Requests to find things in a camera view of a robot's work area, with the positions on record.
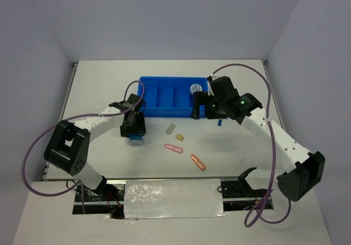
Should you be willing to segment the blue jar sideways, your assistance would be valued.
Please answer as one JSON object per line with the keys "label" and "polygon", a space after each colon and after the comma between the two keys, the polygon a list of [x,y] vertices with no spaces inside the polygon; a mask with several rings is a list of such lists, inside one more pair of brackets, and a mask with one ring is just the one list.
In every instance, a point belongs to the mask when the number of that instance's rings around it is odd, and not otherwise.
{"label": "blue jar sideways", "polygon": [[140,146],[143,144],[143,136],[142,135],[131,135],[129,137],[130,146]]}

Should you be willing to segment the blue jar patterned lid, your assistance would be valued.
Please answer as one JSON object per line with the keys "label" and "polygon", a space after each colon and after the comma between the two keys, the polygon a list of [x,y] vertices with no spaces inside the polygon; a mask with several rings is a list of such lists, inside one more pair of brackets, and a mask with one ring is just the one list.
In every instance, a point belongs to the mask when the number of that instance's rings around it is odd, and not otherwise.
{"label": "blue jar patterned lid", "polygon": [[194,83],[190,86],[190,94],[193,96],[196,92],[202,92],[203,88],[200,84]]}

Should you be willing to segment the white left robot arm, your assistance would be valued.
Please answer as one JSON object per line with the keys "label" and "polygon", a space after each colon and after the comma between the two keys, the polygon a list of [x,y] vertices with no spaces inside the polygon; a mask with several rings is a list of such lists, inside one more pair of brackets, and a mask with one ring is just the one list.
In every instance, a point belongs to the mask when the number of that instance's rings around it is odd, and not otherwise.
{"label": "white left robot arm", "polygon": [[115,128],[120,130],[122,138],[142,144],[146,134],[145,104],[140,96],[131,94],[127,100],[113,102],[92,117],[76,122],[60,121],[44,152],[44,159],[82,182],[94,200],[111,197],[118,190],[88,164],[89,144]]}

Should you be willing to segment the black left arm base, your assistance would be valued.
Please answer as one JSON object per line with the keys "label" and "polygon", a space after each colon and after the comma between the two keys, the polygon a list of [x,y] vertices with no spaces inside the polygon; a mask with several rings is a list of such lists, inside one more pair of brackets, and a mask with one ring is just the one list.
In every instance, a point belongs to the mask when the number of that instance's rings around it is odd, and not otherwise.
{"label": "black left arm base", "polygon": [[119,190],[108,183],[101,183],[96,189],[98,196],[106,202],[111,219],[124,219],[124,204],[119,198]]}

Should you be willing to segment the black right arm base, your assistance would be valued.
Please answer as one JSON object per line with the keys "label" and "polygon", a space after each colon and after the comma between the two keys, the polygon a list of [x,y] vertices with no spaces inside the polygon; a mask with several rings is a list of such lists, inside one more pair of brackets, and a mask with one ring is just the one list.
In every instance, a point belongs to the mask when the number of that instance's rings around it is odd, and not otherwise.
{"label": "black right arm base", "polygon": [[251,167],[241,173],[236,180],[221,181],[217,191],[222,194],[223,198],[262,198],[267,193],[266,189],[253,189],[246,181],[246,177],[257,169]]}

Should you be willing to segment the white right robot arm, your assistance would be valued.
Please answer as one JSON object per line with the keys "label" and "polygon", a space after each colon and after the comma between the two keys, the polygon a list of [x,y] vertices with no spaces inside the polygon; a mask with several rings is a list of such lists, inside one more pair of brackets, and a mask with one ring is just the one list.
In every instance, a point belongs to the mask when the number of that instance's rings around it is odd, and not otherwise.
{"label": "white right robot arm", "polygon": [[240,95],[227,76],[208,78],[211,92],[204,92],[193,84],[191,118],[200,118],[200,107],[208,119],[229,118],[254,134],[271,149],[284,168],[277,177],[278,188],[290,201],[299,201],[322,178],[324,155],[312,153],[295,141],[281,126],[269,117],[267,109],[250,93]]}

